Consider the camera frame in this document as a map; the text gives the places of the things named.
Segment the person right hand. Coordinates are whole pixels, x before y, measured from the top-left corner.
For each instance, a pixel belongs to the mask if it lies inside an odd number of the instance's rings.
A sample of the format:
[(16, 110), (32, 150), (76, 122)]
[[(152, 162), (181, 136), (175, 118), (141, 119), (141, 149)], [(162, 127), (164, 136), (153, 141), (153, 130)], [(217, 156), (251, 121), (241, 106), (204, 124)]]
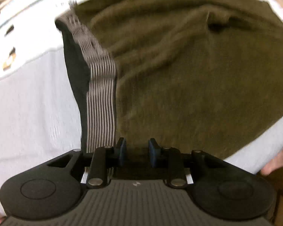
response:
[(261, 170), (260, 174), (268, 176), (273, 171), (283, 167), (283, 150), (279, 152), (273, 159), (271, 159)]

